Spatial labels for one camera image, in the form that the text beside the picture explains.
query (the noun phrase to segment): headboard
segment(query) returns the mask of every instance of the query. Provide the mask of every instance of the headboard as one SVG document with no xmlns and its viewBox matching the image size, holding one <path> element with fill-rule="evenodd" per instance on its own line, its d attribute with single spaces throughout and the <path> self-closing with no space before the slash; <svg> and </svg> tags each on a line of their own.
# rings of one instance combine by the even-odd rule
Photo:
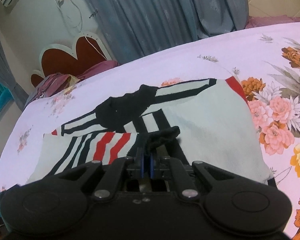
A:
<svg viewBox="0 0 300 240">
<path fill-rule="evenodd" d="M 36 87 L 45 77 L 57 72 L 77 76 L 104 60 L 111 57 L 100 38 L 95 33 L 79 33 L 72 48 L 61 44 L 43 48 L 39 57 L 41 69 L 33 71 L 31 83 Z"/>
</svg>

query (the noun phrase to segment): floral bedsheet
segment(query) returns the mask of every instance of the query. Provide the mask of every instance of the floral bedsheet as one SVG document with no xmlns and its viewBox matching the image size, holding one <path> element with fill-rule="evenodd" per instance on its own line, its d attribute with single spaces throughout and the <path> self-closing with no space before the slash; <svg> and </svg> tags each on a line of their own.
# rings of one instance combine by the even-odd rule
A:
<svg viewBox="0 0 300 240">
<path fill-rule="evenodd" d="M 134 92 L 142 84 L 165 86 L 231 75 L 244 89 L 263 158 L 277 187 L 291 200 L 293 212 L 285 233 L 300 240 L 300 23 L 180 45 L 30 103 L 3 150 L 0 190 L 26 183 L 38 163 L 44 133 L 91 111 L 110 96 Z"/>
</svg>

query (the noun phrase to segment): red stripe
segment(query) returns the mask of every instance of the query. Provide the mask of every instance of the red stripe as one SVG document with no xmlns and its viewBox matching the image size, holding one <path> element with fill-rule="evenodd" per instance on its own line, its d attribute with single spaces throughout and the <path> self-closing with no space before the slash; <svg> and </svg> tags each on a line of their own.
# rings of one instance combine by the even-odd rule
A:
<svg viewBox="0 0 300 240">
<path fill-rule="evenodd" d="M 121 138 L 117 141 L 117 143 L 110 150 L 110 160 L 109 164 L 111 164 L 116 158 L 118 158 L 118 153 L 126 145 L 126 143 L 130 140 L 131 133 L 124 133 Z"/>
<path fill-rule="evenodd" d="M 102 161 L 105 155 L 106 145 L 111 142 L 114 132 L 106 132 L 106 134 L 97 142 L 96 152 L 94 153 L 93 160 Z"/>
<path fill-rule="evenodd" d="M 229 87 L 232 88 L 234 92 L 236 92 L 239 96 L 243 98 L 243 100 L 248 104 L 248 101 L 246 99 L 246 96 L 244 94 L 244 91 L 242 89 L 242 86 L 239 84 L 239 82 L 235 79 L 235 77 L 230 77 L 226 79 L 227 84 Z"/>
</svg>

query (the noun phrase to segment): wall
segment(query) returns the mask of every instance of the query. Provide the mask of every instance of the wall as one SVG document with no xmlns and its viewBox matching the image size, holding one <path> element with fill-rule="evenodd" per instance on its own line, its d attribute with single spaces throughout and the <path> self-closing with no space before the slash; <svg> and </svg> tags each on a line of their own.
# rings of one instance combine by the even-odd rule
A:
<svg viewBox="0 0 300 240">
<path fill-rule="evenodd" d="M 28 93 L 30 94 L 34 87 L 30 82 L 30 74 L 25 70 L 24 65 L 20 63 L 19 59 L 11 50 L 9 44 L 5 40 L 1 30 L 0 30 L 0 41 L 2 45 L 2 49 L 6 56 L 7 62 L 11 69 L 11 72 L 18 82 L 18 84 Z"/>
<path fill-rule="evenodd" d="M 0 156 L 20 115 L 21 111 L 14 101 L 10 101 L 0 112 Z"/>
<path fill-rule="evenodd" d="M 82 12 L 83 31 L 96 33 L 98 25 L 84 0 L 73 0 Z M 70 0 L 61 6 L 76 25 L 80 14 Z M 78 30 L 67 29 L 55 0 L 18 0 L 11 8 L 0 2 L 0 30 L 20 65 L 31 75 L 39 69 L 41 50 L 52 43 L 71 46 Z"/>
</svg>

